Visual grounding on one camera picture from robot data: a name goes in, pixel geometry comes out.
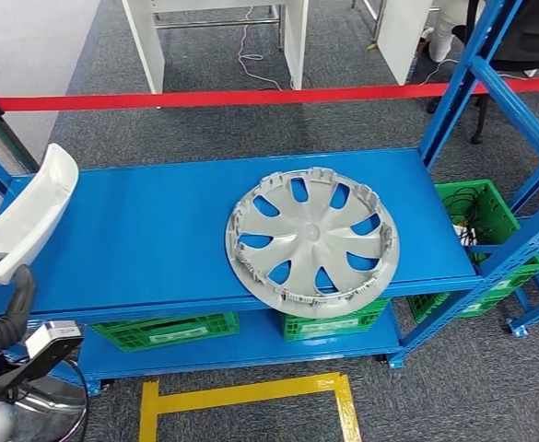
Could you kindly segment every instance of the green plastic crate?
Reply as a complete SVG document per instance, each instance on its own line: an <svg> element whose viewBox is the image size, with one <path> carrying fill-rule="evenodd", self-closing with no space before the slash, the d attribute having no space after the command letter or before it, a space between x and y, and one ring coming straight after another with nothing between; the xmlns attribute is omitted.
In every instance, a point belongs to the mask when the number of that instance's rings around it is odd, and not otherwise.
<svg viewBox="0 0 539 442"><path fill-rule="evenodd" d="M517 220L491 180L438 184L435 189L454 224L459 225L467 217L473 226L478 244L502 244L519 228ZM472 202L475 201L477 201L477 205L473 207ZM488 255L485 254L470 254L470 259L476 265L486 258ZM491 290L466 308L460 317L481 316L538 272L539 254L498 282ZM421 295L408 297L408 300L412 316L417 322L421 322L448 295Z"/></svg>
<svg viewBox="0 0 539 442"><path fill-rule="evenodd" d="M235 313L181 316L157 320L127 320L91 326L95 332L126 353L238 332Z"/></svg>
<svg viewBox="0 0 539 442"><path fill-rule="evenodd" d="M349 315L324 320L311 320L284 314L282 315L284 339L297 341L333 334L364 332L374 324L389 301L389 298L376 299Z"/></svg>

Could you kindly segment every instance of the red barrier tape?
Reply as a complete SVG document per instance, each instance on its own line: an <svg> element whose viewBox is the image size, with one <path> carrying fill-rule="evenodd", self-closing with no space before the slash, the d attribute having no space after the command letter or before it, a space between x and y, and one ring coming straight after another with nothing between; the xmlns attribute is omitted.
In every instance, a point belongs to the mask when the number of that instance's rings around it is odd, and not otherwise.
<svg viewBox="0 0 539 442"><path fill-rule="evenodd" d="M539 91L539 78L507 80L516 93ZM202 106L259 106L369 99L439 97L447 83L408 86L333 87L303 90L234 90L165 94L80 95L70 97L0 98L4 111L98 111L131 108L197 108ZM485 89L478 84L474 93Z"/></svg>

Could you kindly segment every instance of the white table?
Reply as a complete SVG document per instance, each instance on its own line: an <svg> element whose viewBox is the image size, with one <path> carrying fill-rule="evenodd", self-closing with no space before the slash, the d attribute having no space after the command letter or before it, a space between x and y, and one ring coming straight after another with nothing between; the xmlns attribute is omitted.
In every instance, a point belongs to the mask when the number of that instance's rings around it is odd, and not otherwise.
<svg viewBox="0 0 539 442"><path fill-rule="evenodd" d="M294 89L302 88L306 45L306 25L309 0L282 0L279 20L283 50ZM231 7L273 6L275 0L121 0L132 30L148 85L153 94L163 92L164 58L158 40L154 14ZM174 26L158 25L158 29Z"/></svg>
<svg viewBox="0 0 539 442"><path fill-rule="evenodd" d="M383 1L385 6L378 20L377 48L401 86L411 70L433 0Z"/></svg>

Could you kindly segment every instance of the table leg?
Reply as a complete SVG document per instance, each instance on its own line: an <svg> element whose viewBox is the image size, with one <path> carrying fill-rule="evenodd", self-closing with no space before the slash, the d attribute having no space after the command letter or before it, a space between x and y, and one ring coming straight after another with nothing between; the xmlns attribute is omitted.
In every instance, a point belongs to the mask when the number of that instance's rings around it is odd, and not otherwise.
<svg viewBox="0 0 539 442"><path fill-rule="evenodd" d="M153 94L162 93L164 58L155 28L150 2L121 0L121 3L126 11L150 91Z"/></svg>
<svg viewBox="0 0 539 442"><path fill-rule="evenodd" d="M278 8L278 19L279 22L278 23L278 32L279 34L279 43L278 43L278 48L281 51L284 50L284 44L285 42L286 38L286 27L285 27L285 18L286 18L286 7L285 5L279 5L278 6Z"/></svg>
<svg viewBox="0 0 539 442"><path fill-rule="evenodd" d="M284 54L294 89L302 88L309 0L285 0Z"/></svg>

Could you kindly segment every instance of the person's leg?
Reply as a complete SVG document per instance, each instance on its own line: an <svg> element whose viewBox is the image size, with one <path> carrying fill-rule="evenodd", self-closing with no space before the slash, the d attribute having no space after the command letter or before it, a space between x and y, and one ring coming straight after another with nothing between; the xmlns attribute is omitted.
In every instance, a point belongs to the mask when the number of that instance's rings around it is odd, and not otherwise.
<svg viewBox="0 0 539 442"><path fill-rule="evenodd" d="M468 3L468 0L447 0L440 6L437 13L437 22L433 31L429 34L431 40L429 53L432 61L441 63L447 58L451 50L451 41L454 39L451 31L456 26L466 24ZM478 17L480 16L484 5L483 1L478 4Z"/></svg>

